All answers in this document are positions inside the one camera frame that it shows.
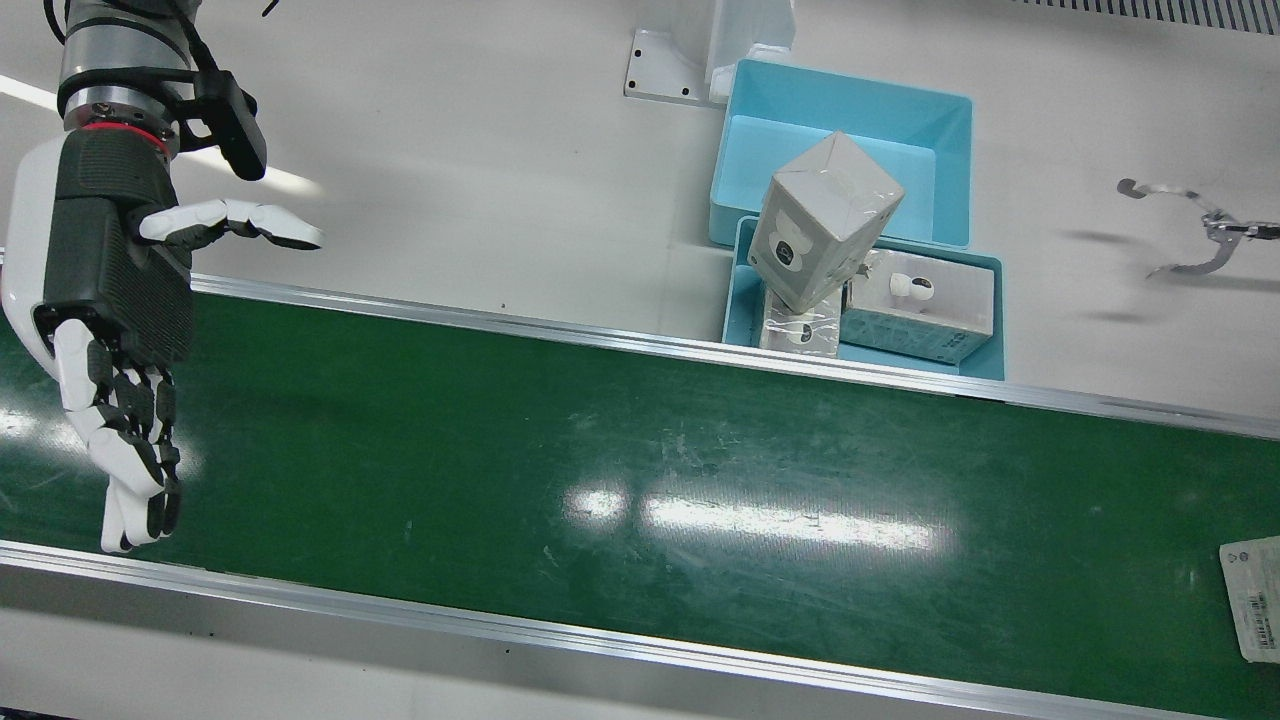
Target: light blue tray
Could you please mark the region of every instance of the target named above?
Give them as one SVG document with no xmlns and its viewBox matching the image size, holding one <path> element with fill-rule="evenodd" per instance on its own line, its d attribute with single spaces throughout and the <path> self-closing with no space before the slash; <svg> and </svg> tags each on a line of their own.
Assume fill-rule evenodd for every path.
<svg viewBox="0 0 1280 720">
<path fill-rule="evenodd" d="M 753 338 L 759 332 L 760 313 L 763 310 L 764 281 L 746 261 L 746 251 L 751 245 L 751 236 L 755 234 L 755 217 L 745 217 L 739 220 L 736 232 L 736 247 L 733 252 L 733 274 L 728 281 L 728 302 L 724 307 L 723 342 L 751 347 Z M 932 360 L 922 360 L 909 355 L 872 350 L 846 342 L 840 343 L 840 359 L 858 363 L 874 363 L 877 365 L 892 365 L 910 370 L 929 370 L 932 373 L 946 373 L 948 375 L 964 375 L 966 378 L 987 378 L 992 380 L 1005 379 L 1005 299 L 1004 299 L 1004 268 L 1000 260 L 989 255 L 979 255 L 964 250 L 952 250 L 938 245 L 925 245 L 901 240 L 882 237 L 876 247 L 886 250 L 902 250 L 963 263 L 978 268 L 987 268 L 996 273 L 996 299 L 993 315 L 993 333 L 991 340 L 982 347 L 973 351 L 959 365 L 947 365 Z"/>
<path fill-rule="evenodd" d="M 710 238 L 736 242 L 774 170 L 845 131 L 906 190 L 884 236 L 969 245 L 973 102 L 887 82 L 742 60 L 712 179 Z"/>
</svg>

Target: conveyor belt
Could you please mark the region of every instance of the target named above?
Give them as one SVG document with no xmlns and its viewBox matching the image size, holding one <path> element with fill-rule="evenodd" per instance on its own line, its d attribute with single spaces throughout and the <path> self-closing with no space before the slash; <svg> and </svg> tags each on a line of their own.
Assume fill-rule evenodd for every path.
<svg viewBox="0 0 1280 720">
<path fill-rule="evenodd" d="M 138 559 L 1280 716 L 1217 565 L 1280 533 L 1280 443 L 197 300 L 186 516 Z M 0 538 L 93 550 L 104 479 L 5 328 L 0 368 Z"/>
</svg>

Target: black cable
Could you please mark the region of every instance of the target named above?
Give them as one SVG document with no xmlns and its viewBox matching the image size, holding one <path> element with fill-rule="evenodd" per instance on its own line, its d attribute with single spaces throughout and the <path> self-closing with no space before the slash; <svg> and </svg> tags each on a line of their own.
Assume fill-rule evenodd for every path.
<svg viewBox="0 0 1280 720">
<path fill-rule="evenodd" d="M 63 33 L 63 28 L 58 27 L 58 13 L 54 12 L 54 0 L 45 0 L 45 20 L 49 22 L 49 29 L 54 32 L 58 42 L 67 45 L 67 36 Z"/>
<path fill-rule="evenodd" d="M 191 59 L 196 61 L 196 67 L 201 72 L 215 73 L 218 72 L 218 63 L 214 61 L 214 54 L 209 51 L 209 46 L 200 40 L 200 33 L 196 32 L 196 26 L 191 23 L 191 18 L 182 12 L 175 0 L 165 0 L 165 5 L 169 5 L 169 10 L 173 13 L 173 18 L 178 20 L 178 26 L 182 27 L 182 33 L 187 36 L 187 45 L 191 47 Z"/>
</svg>

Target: cardboard box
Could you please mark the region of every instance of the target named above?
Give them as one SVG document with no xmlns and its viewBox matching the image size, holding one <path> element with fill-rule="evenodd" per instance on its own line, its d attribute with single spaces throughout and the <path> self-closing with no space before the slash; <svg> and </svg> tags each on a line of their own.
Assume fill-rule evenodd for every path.
<svg viewBox="0 0 1280 720">
<path fill-rule="evenodd" d="M 792 313 L 772 290 L 764 290 L 764 311 L 756 347 L 835 357 L 840 351 L 841 291 L 804 313 Z"/>
<path fill-rule="evenodd" d="M 872 250 L 845 288 L 844 342 L 959 364 L 991 338 L 996 275 L 896 250 Z"/>
<path fill-rule="evenodd" d="M 836 131 L 773 173 L 748 261 L 794 313 L 852 277 L 904 191 Z"/>
</svg>

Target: robotic finger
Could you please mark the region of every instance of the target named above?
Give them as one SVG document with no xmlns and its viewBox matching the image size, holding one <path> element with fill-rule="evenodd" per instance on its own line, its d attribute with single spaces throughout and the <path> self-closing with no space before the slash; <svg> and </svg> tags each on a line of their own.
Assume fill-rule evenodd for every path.
<svg viewBox="0 0 1280 720">
<path fill-rule="evenodd" d="M 182 492 L 168 375 L 113 365 L 105 345 L 78 319 L 54 332 L 54 357 L 67 418 L 93 464 L 110 475 L 102 550 L 119 552 L 166 537 Z"/>
<path fill-rule="evenodd" d="M 143 240 L 183 250 L 198 250 L 227 232 L 265 237 L 292 250 L 319 250 L 324 233 L 276 205 L 243 200 L 209 200 L 152 213 L 138 224 Z"/>
</svg>

